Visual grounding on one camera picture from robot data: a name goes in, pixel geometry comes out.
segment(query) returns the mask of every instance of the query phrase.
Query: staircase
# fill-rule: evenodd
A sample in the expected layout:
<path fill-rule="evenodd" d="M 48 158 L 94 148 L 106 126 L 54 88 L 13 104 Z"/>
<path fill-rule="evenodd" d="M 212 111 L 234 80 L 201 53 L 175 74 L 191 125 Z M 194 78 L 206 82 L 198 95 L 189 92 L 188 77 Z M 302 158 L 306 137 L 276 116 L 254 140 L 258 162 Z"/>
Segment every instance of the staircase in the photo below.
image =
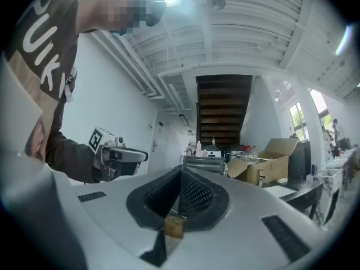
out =
<path fill-rule="evenodd" d="M 252 76 L 198 76 L 197 133 L 201 144 L 225 149 L 240 143 L 240 130 L 249 103 Z"/>

